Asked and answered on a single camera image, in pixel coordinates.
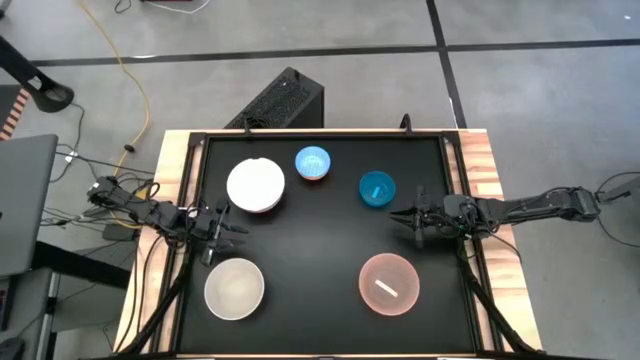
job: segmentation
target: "black box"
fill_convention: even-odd
[[[226,129],[324,127],[324,86],[287,67]]]

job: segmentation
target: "concrete floor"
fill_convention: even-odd
[[[640,5],[631,0],[436,4],[448,44],[640,38]],[[115,1],[88,5],[126,56],[435,44],[422,0],[211,0],[194,15],[135,0],[122,15],[113,13]],[[0,35],[32,60],[112,56],[71,0],[15,1],[0,21]],[[467,123],[489,129],[507,197],[560,185],[595,190],[611,174],[640,169],[634,142],[640,131],[639,47],[450,57]],[[139,64],[129,68],[149,94],[152,126],[127,164],[153,170],[165,130],[224,126],[286,66],[325,86],[326,127],[396,127],[405,112],[419,127],[455,126],[436,53]],[[71,86],[87,110],[80,153],[117,161],[144,120],[135,85],[117,66],[42,70]],[[0,83],[13,80],[1,74]],[[78,115],[75,108],[44,114],[30,101],[15,136],[53,132],[71,143]],[[83,189],[91,182],[87,166],[73,165],[50,187],[47,205],[69,212],[86,208]],[[640,244],[637,211],[623,201],[604,209],[603,221],[619,237]],[[72,250],[105,243],[99,233],[75,227],[43,229],[40,238]],[[607,239],[595,224],[555,220],[520,225],[516,238],[546,350],[637,358],[640,250]],[[117,263],[128,250],[103,256]],[[64,279],[61,295],[82,286]],[[83,329],[61,332],[56,358],[107,355],[102,328],[108,325],[113,341],[123,297],[97,286],[65,304],[56,315],[57,329]]]

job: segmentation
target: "wooden table frame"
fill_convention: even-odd
[[[252,132],[258,133],[400,133],[403,129],[256,129]],[[414,129],[414,132],[431,133],[442,131],[457,131],[460,139],[459,149],[462,150],[462,157],[456,157],[455,147],[456,144],[447,143],[446,153],[449,162],[449,168],[452,174],[452,180],[454,185],[454,191],[456,193],[463,193],[463,185],[468,184],[470,194],[477,197],[489,197],[502,199],[502,187],[500,186],[500,180],[498,178],[498,172],[493,159],[493,153],[491,151],[491,145],[489,144],[489,137],[486,130],[483,129]],[[154,180],[160,183],[160,190],[155,196],[159,201],[172,201],[177,203],[180,188],[183,183],[183,177],[188,176],[186,182],[185,203],[190,203],[196,193],[196,182],[200,169],[200,159],[202,157],[202,144],[195,145],[192,149],[192,157],[190,166],[185,167],[187,162],[187,153],[189,151],[189,139],[192,133],[216,133],[216,134],[241,134],[244,130],[169,130],[165,133],[164,140],[162,142],[162,148],[160,150],[160,156],[158,159],[158,165],[156,168]],[[463,165],[466,169],[466,179],[460,179],[460,173],[458,168]],[[185,174],[187,168],[190,168],[190,173]],[[503,225],[498,232],[498,236],[508,241],[515,246],[515,240],[513,232],[510,226]],[[118,327],[118,334],[114,343],[114,349],[122,341],[123,336],[126,333],[126,329],[129,324],[131,312],[134,310],[131,329],[124,338],[122,348],[126,347],[136,334],[136,329],[142,327],[147,321],[149,316],[155,310],[160,297],[161,287],[163,283],[163,277],[165,275],[165,267],[167,265],[167,255],[169,249],[164,242],[160,242],[154,248],[152,254],[149,254],[149,250],[154,240],[157,238],[157,234],[151,228],[144,228],[142,230],[139,240],[139,251],[137,252],[137,263],[144,264],[146,258],[150,256],[149,267],[146,274],[145,291],[144,291],[144,304],[140,310],[140,297],[141,292],[137,291],[137,299],[135,301],[135,309],[132,309],[133,305],[133,281],[129,281],[129,288],[125,303],[122,311],[122,317],[120,318],[120,325]],[[506,247],[500,241],[494,238],[484,239],[481,243],[481,248],[484,253],[485,266],[488,272],[488,280],[491,285],[492,295],[494,302],[498,309],[502,312],[505,318],[509,321],[511,326],[518,332],[522,339],[536,349],[541,348],[540,338],[536,327],[535,318],[533,316],[533,309],[529,300],[529,293],[527,291],[527,285],[525,283],[524,274],[522,272],[522,266],[518,260],[518,257],[513,253],[511,249]],[[467,251],[472,253],[473,247],[468,244]],[[177,275],[177,270],[182,262],[182,256],[177,254],[175,261],[173,262],[173,269],[166,271],[167,275],[170,273],[172,279]],[[472,268],[476,275],[478,275],[478,266],[474,262]],[[131,272],[131,276],[138,276],[138,282],[142,280],[142,266],[137,266]],[[493,350],[493,337],[491,332],[491,326],[487,318],[486,311],[476,299],[475,301],[476,311],[478,315],[478,321],[480,325],[480,333],[482,336],[482,342],[485,350]],[[167,311],[164,322],[159,334],[157,351],[168,351],[170,349],[170,341],[172,334],[172,326],[174,323],[175,315],[175,301]],[[504,347],[509,349],[508,344],[502,341]],[[419,354],[419,356],[434,356],[435,354]],[[198,355],[199,357],[214,356],[210,355]],[[295,355],[296,357],[305,357],[308,355]]]

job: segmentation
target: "yellow cable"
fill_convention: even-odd
[[[142,98],[144,99],[144,107],[145,107],[145,112],[146,112],[145,119],[144,119],[144,126],[142,127],[142,129],[140,130],[138,135],[129,144],[129,145],[133,146],[138,141],[138,139],[140,139],[142,134],[144,134],[144,132],[147,130],[147,127],[151,123],[151,107],[149,106],[149,98],[147,97],[147,94],[144,92],[144,88],[142,87],[142,84],[140,84],[138,79],[136,79],[136,77],[133,76],[133,74],[131,74],[129,72],[129,70],[127,70],[127,68],[122,63],[122,59],[120,59],[120,53],[118,53],[118,49],[116,49],[116,46],[113,44],[113,41],[111,41],[111,38],[109,37],[109,35],[107,35],[107,32],[104,30],[102,25],[100,25],[100,22],[93,16],[93,14],[91,14],[91,11],[89,11],[89,9],[87,8],[86,4],[84,3],[84,0],[78,0],[78,4],[82,8],[82,10],[85,12],[85,14],[87,14],[89,19],[91,19],[91,22],[93,22],[93,25],[95,25],[96,28],[98,28],[98,30],[102,34],[102,37],[104,37],[104,39],[107,40],[107,42],[109,43],[109,46],[111,46],[111,50],[113,50],[113,53],[116,55],[116,59],[118,60],[118,64],[120,64],[120,69],[122,69],[122,72],[127,74],[127,76],[129,76],[129,78],[131,78],[131,80],[133,80],[133,82],[136,84],[136,86],[138,86],[138,90],[140,90],[140,94],[142,95]],[[127,157],[127,153],[128,153],[128,151],[125,150],[125,152],[120,157],[120,161],[118,162],[118,167],[113,172],[113,176],[118,175],[118,171],[120,170],[120,166],[122,166],[122,163],[124,162],[124,159]],[[124,222],[120,221],[118,219],[118,217],[116,216],[116,214],[113,213],[113,211],[111,211],[111,215],[113,216],[114,220],[118,224],[120,224],[120,225],[122,225],[124,227],[130,228],[130,229],[140,229],[142,227],[142,226],[129,225],[127,223],[124,223]]]

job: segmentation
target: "blue bowl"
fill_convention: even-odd
[[[372,171],[360,179],[360,196],[369,206],[384,206],[393,200],[395,195],[396,184],[387,173]]]
[[[307,146],[296,155],[296,170],[308,180],[322,179],[331,167],[331,157],[323,148]]]

